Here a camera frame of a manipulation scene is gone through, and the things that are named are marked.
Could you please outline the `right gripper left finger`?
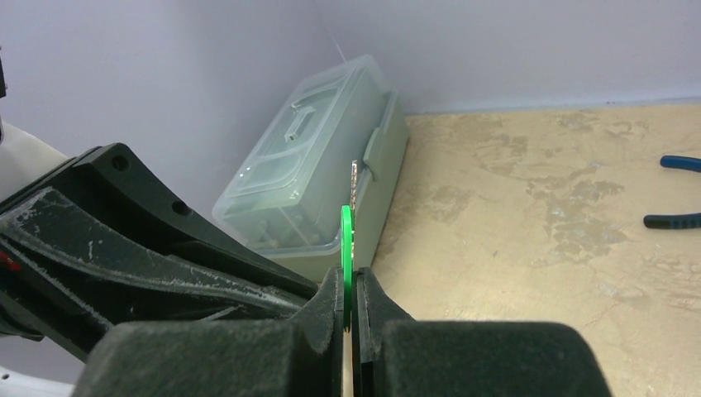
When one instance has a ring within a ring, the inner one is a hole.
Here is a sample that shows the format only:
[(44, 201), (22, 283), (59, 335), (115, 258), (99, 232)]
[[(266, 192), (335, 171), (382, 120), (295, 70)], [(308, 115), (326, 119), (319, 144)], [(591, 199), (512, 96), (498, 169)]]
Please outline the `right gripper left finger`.
[(90, 353), (75, 396), (339, 396), (343, 272), (283, 320), (123, 323)]

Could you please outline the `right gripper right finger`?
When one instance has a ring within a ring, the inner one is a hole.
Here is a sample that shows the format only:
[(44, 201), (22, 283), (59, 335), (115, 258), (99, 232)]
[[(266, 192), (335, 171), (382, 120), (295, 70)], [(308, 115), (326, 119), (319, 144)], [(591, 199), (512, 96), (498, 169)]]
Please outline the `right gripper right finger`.
[(418, 321), (371, 269), (354, 275), (356, 396), (610, 396), (589, 344), (562, 323)]

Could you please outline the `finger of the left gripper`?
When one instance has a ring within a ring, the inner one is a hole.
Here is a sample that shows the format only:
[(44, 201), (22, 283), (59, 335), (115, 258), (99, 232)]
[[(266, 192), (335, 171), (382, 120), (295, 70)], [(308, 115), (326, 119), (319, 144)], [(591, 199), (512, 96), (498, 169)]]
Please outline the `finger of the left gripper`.
[(310, 298), (291, 277), (250, 280), (134, 242), (56, 189), (1, 216), (1, 333), (84, 359), (129, 322), (281, 319)]
[(315, 282), (244, 247), (190, 208), (123, 143), (97, 146), (63, 160), (1, 202), (14, 209), (45, 188), (77, 206), (76, 215), (50, 217), (38, 237), (58, 237), (51, 249), (94, 263), (120, 249), (108, 243), (114, 232), (151, 252), (174, 256), (262, 287), (275, 287), (304, 300)]

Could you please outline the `green tagged key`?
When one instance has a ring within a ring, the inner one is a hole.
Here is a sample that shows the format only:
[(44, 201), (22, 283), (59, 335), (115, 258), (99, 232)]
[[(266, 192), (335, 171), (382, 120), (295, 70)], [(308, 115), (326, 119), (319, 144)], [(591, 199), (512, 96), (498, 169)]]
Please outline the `green tagged key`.
[(341, 244), (341, 268), (343, 273), (343, 300), (344, 300), (344, 330), (351, 330), (351, 308), (354, 272), (354, 246), (355, 246), (355, 202), (357, 197), (358, 164), (356, 160), (351, 162), (350, 168), (350, 202), (341, 206), (340, 217), (340, 244)]

